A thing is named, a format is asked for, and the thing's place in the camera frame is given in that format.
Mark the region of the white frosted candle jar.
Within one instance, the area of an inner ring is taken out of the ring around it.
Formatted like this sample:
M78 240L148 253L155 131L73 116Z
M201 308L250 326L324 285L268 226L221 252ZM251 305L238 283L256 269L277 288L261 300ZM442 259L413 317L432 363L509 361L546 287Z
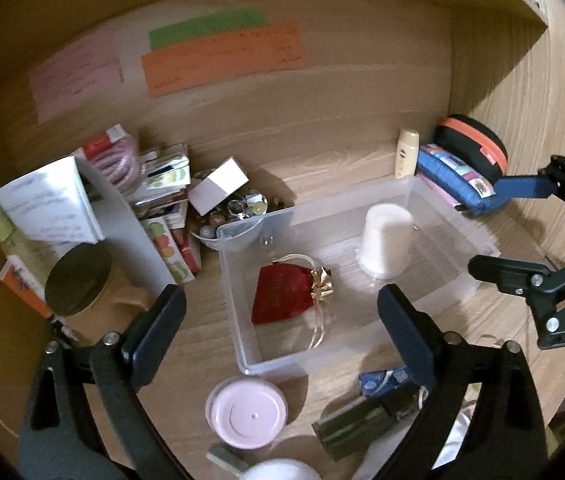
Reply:
M415 233L412 214L392 203L380 203L368 209L356 261L376 280L392 280L411 264Z

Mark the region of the pink round lidded jar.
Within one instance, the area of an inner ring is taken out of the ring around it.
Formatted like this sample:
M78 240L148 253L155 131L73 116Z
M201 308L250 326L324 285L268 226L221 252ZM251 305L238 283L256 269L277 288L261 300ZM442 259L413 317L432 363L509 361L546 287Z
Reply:
M205 402L205 419L217 437L238 450L270 445L287 424L288 403L270 382L234 377L218 384Z

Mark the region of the red velvet drawstring pouch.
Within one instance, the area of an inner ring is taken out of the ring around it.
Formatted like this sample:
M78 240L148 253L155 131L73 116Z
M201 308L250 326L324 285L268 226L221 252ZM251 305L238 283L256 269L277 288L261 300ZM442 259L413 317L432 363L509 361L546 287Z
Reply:
M255 326L290 321L314 312L311 342L319 347L326 335L325 303L333 296L333 272L317 260L292 252L262 266L251 310Z

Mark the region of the blue patchwork pouch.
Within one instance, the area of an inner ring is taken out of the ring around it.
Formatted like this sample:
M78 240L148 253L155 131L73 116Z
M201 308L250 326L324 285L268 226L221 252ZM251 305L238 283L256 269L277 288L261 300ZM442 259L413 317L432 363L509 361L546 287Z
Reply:
M420 146L417 172L453 197L471 217L494 214L511 201L497 194L494 185L476 169L437 144Z

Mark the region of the black orange zip case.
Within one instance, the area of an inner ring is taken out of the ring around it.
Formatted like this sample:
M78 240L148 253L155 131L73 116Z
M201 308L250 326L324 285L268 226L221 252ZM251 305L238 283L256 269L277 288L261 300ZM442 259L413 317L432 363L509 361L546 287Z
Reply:
M494 184L507 174L509 157L499 136L482 122L452 114L435 127L433 142Z

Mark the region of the blue foil packet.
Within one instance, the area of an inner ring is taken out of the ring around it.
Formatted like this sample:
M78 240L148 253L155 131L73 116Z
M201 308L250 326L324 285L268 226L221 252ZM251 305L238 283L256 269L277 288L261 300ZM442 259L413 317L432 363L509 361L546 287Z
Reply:
M359 376L361 395L370 398L379 398L412 382L412 377L405 366L394 367L392 370L365 372Z

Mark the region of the brown ceramic mug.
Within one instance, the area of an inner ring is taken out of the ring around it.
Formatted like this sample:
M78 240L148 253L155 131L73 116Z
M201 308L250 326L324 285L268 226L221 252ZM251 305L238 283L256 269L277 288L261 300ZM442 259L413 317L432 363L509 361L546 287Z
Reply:
M122 333L150 307L147 290L136 287L104 244L80 244L51 269L45 301L86 344L109 332Z

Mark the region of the cream lotion bottle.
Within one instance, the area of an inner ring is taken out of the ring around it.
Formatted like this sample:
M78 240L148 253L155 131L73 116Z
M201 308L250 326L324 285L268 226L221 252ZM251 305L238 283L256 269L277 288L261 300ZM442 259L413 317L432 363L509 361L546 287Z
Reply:
M419 152L419 133L413 129L403 128L397 138L394 177L402 179L413 176L417 168Z

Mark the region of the orange book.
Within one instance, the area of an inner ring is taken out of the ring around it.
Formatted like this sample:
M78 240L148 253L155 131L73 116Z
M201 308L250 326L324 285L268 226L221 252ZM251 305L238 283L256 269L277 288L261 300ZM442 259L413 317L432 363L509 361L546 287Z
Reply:
M7 257L0 270L0 281L43 318L52 317L52 312L45 302L42 284L18 256Z

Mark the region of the fruit print card box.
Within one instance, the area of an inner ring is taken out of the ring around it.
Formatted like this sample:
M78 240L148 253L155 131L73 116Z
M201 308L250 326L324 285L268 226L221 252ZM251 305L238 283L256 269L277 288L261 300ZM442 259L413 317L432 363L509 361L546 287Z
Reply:
M180 253L168 225L159 218L141 220L140 223L176 283L183 285L194 281L194 273L191 272L185 258Z

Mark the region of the clear plastic storage bin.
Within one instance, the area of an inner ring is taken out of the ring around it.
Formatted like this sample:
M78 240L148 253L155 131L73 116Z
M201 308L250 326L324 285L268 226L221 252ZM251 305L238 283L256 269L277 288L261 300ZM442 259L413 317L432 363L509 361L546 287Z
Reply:
M435 315L475 296L467 264L499 252L487 229L455 211L418 178L354 188L330 197L226 226L217 234L229 325L240 372L272 382L313 374L371 353L389 342L377 313L383 282L357 264L371 206L391 203L414 219L409 267L395 283L421 311ZM311 348L314 314L256 326L251 312L263 266L289 254L309 257L333 272L335 293L325 305L326 335Z

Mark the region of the white paper booklet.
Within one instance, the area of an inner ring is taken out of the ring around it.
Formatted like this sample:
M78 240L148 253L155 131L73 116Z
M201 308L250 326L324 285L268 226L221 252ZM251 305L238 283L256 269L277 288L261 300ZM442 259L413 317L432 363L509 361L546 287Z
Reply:
M153 296L175 282L122 194L84 159L66 156L5 184L0 213L28 240L103 242L132 283Z

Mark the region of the stack of small booklets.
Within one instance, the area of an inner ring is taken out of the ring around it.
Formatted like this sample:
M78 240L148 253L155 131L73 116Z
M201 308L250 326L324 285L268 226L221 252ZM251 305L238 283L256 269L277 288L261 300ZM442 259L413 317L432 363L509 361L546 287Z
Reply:
M140 155L139 181L126 194L126 200L136 218L144 220L165 207L187 200L190 184L190 159L186 144L152 148Z

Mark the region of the glass bowl of trinkets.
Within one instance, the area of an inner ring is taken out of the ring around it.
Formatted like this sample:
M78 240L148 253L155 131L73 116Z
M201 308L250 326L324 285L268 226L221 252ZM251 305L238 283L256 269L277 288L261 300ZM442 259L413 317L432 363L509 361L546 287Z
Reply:
M278 198L275 198L273 203L269 203L263 193L255 188L248 188L246 192L232 193L204 216L193 214L188 220L188 229L203 246L217 252L220 249L218 241L220 228L247 221L247 226L235 229L237 235L246 234L269 212L269 206L273 206L274 209L285 208L285 204Z

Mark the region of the small white cardboard box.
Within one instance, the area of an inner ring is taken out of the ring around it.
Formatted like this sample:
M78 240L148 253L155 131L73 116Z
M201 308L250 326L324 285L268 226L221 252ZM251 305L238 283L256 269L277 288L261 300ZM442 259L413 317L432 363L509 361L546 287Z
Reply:
M204 216L249 181L239 162L229 157L188 192L188 200Z

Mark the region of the orange sticky note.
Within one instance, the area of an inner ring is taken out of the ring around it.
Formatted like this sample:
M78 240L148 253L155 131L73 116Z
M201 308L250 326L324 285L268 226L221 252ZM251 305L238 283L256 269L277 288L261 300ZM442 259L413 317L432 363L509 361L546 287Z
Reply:
M156 99L225 79L301 70L301 32L290 24L223 32L149 52L141 64L148 96Z

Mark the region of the pink sticky note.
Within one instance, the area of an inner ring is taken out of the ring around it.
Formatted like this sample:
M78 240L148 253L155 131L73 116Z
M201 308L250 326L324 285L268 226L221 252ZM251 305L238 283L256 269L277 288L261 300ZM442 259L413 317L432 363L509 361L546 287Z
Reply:
M28 73L39 124L123 81L114 37L105 30L76 40Z

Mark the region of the green sticky note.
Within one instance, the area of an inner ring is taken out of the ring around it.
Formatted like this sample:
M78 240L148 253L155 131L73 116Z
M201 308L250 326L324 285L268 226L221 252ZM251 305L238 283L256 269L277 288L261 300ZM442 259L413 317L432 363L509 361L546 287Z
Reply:
M190 41L205 36L235 32L235 30L258 28L266 25L265 15L253 9L240 9L197 16L186 21L165 25L150 30L150 49L153 51L172 44Z

